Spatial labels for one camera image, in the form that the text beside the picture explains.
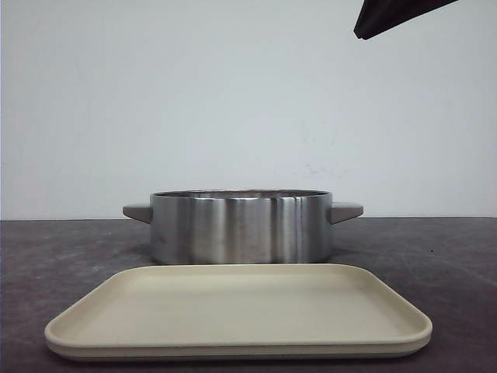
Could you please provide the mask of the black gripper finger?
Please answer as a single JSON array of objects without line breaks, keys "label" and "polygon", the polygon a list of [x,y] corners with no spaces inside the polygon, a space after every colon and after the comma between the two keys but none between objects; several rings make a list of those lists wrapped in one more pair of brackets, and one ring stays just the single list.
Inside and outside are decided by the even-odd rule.
[{"label": "black gripper finger", "polygon": [[369,40],[453,2],[454,0],[366,0],[363,1],[353,32],[358,39]]}]

